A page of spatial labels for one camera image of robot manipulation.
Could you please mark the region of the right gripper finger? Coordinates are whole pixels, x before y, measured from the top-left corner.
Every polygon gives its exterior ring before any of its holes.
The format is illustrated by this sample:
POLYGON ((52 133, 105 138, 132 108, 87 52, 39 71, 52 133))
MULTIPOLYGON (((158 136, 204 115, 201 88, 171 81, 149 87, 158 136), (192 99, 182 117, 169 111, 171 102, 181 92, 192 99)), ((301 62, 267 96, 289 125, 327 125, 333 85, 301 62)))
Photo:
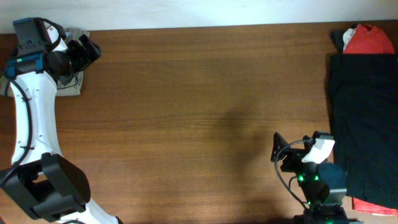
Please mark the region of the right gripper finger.
POLYGON ((287 145, 288 145, 287 141, 278 132, 275 132, 273 135, 271 162, 274 162, 276 160, 277 153, 287 145))
POLYGON ((326 140, 333 140, 333 136, 330 133, 326 132, 321 132, 321 131, 315 131, 312 136, 307 136, 305 135, 303 137, 303 140, 309 140, 309 139, 326 139, 326 140))

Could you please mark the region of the khaki shorts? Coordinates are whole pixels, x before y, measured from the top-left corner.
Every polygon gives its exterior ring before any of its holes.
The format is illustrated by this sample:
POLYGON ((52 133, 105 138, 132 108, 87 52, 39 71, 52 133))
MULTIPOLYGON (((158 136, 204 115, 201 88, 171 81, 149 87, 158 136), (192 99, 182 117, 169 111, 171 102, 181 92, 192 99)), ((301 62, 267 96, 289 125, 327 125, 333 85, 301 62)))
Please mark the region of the khaki shorts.
MULTIPOLYGON (((78 28, 67 28, 66 29, 66 39, 61 40, 55 50, 66 50, 67 44, 71 40, 78 40, 81 35, 90 36, 90 33, 86 30, 81 30, 78 28)), ((78 72, 72 75, 72 79, 68 84, 63 84, 61 79, 57 80, 57 93, 56 96, 78 96, 81 93, 81 87, 83 85, 84 72, 78 72)), ((6 78, 1 77, 1 95, 13 98, 9 82, 6 78)))

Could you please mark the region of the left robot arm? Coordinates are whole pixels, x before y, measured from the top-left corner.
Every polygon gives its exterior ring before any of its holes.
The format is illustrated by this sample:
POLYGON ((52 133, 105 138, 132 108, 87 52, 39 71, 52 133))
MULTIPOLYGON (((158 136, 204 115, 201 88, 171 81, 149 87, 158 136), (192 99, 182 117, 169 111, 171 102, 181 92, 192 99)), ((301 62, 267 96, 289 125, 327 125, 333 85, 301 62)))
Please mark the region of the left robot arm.
POLYGON ((16 143, 1 188, 33 220, 120 224, 91 198, 85 173, 64 158, 55 122, 58 83, 98 60, 100 46, 86 35, 68 40, 61 25, 40 17, 13 26, 19 44, 2 75, 14 96, 16 143))

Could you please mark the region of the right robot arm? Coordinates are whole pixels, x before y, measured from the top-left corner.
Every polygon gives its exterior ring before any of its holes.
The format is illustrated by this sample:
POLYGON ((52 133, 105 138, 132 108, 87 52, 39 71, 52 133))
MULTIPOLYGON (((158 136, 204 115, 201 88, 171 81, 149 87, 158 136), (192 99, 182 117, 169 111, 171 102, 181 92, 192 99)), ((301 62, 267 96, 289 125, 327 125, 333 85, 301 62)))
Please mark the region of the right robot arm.
POLYGON ((348 218, 343 208, 346 174, 328 162, 334 145, 330 133, 315 131, 290 143, 274 133, 271 162, 282 185, 303 207, 303 213, 293 217, 294 223, 360 223, 348 218))

